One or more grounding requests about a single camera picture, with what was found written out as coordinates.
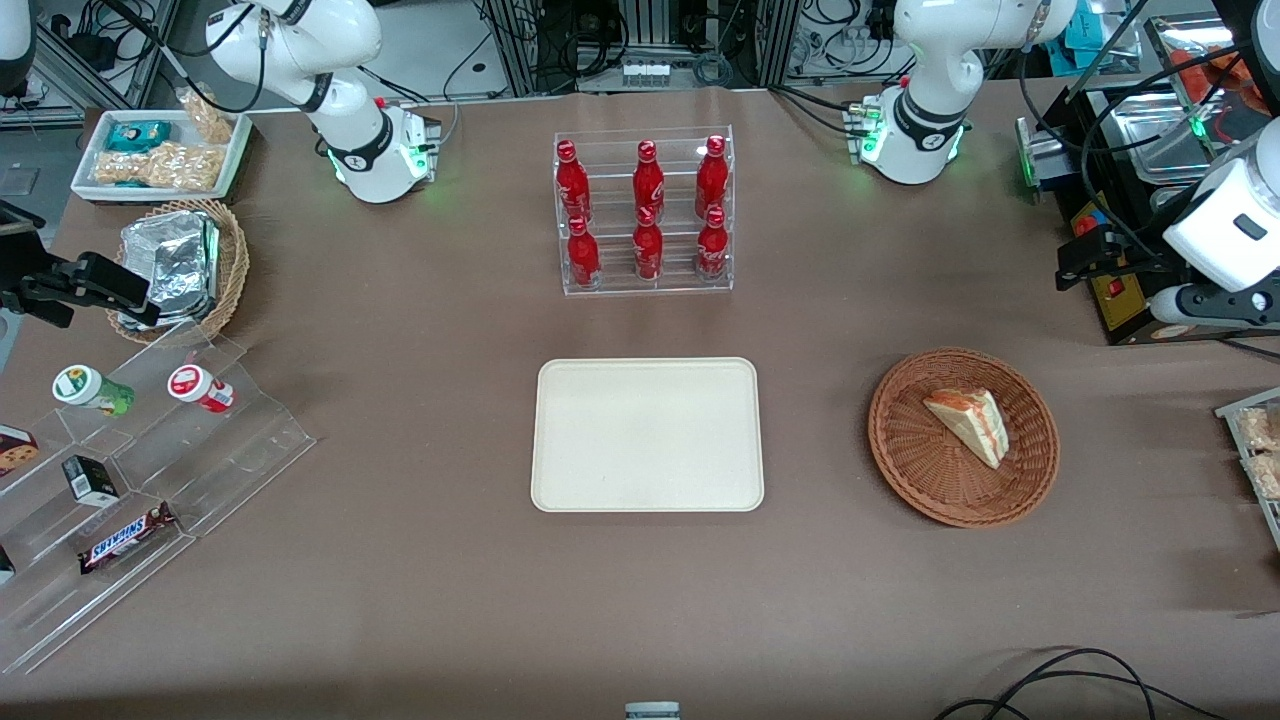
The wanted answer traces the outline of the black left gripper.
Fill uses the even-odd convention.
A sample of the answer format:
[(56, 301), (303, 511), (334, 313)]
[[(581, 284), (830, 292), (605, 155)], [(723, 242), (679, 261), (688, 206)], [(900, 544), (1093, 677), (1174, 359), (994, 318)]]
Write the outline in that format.
[(1056, 291), (1065, 292), (1082, 279), (1142, 273), (1171, 273), (1161, 254), (1144, 249), (1112, 224), (1075, 224), (1070, 242), (1057, 247)]

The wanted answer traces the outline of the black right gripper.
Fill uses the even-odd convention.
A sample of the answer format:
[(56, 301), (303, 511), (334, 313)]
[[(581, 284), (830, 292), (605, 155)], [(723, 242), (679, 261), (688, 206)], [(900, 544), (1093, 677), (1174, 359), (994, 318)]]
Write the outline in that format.
[(83, 252), (74, 261), (49, 252), (3, 260), (3, 307), (65, 329), (74, 319), (73, 306), (115, 310), (115, 320), (127, 329), (152, 329), (161, 309), (148, 300), (150, 283), (97, 252)]

